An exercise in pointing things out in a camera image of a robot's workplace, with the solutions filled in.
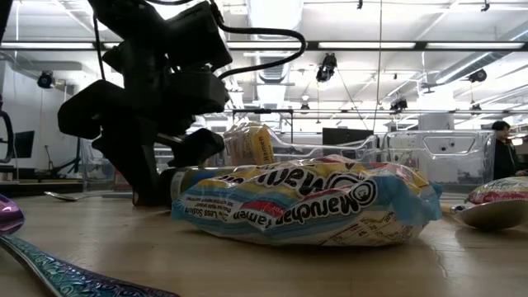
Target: white wall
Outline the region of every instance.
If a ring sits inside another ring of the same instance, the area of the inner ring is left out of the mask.
[[[11,117],[13,132],[35,131],[31,158],[19,159],[20,168],[48,169],[45,145],[55,166],[75,158],[77,139],[60,133],[57,124],[57,112],[65,99],[63,91],[41,89],[34,78],[13,71],[8,62],[0,62],[0,86],[3,110]],[[7,137],[3,124],[0,135]],[[5,149],[0,145],[0,158],[5,156]]]

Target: maruchan ramen package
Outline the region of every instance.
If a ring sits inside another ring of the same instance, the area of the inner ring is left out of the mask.
[[[507,177],[473,190],[466,202],[479,205],[501,200],[528,200],[528,177]]]
[[[439,219],[440,195],[408,167],[332,155],[199,181],[172,202],[172,217],[250,243],[384,246]]]
[[[260,123],[234,125],[224,133],[225,150],[208,160],[207,166],[264,165],[274,163],[271,130]]]

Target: spoon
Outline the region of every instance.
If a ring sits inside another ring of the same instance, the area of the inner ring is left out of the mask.
[[[78,200],[81,200],[81,199],[89,197],[89,196],[79,196],[79,197],[66,196],[66,195],[62,195],[62,194],[59,194],[59,193],[48,192],[48,191],[45,191],[44,194],[46,194],[47,196],[52,196],[52,197],[54,197],[56,199],[59,199],[59,200],[62,200],[62,201],[67,201],[67,202],[74,202],[74,201],[78,201]]]
[[[444,214],[482,230],[502,230],[528,223],[528,201],[504,200],[466,205],[441,205]]]
[[[85,195],[85,196],[78,196],[78,197],[66,196],[66,195],[63,195],[63,194],[50,192],[50,191],[45,191],[44,194],[46,194],[47,196],[52,196],[52,197],[54,197],[56,199],[59,199],[59,200],[62,200],[62,201],[67,201],[67,202],[75,202],[75,201],[79,201],[79,200],[84,199],[84,198],[98,197],[98,196],[101,196],[102,198],[123,198],[123,199],[131,199],[132,198],[132,193],[131,192],[115,192],[115,193],[109,192],[109,193],[100,193],[100,194]]]
[[[23,224],[24,214],[18,205],[0,195],[0,247],[39,280],[47,295],[178,297],[167,291],[103,276],[42,252],[39,248],[10,235]]]

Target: wooden table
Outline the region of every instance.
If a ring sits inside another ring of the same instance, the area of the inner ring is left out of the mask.
[[[129,200],[17,200],[16,235],[88,270],[192,296],[527,296],[528,232],[481,233],[447,218],[382,248],[261,247],[212,237]],[[0,295],[41,296],[0,251]]]

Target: computer monitor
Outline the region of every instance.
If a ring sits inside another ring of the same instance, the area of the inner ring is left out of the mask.
[[[15,152],[17,158],[31,158],[35,131],[15,133]]]
[[[372,130],[323,128],[323,145],[347,144],[365,140],[371,135],[374,135]]]

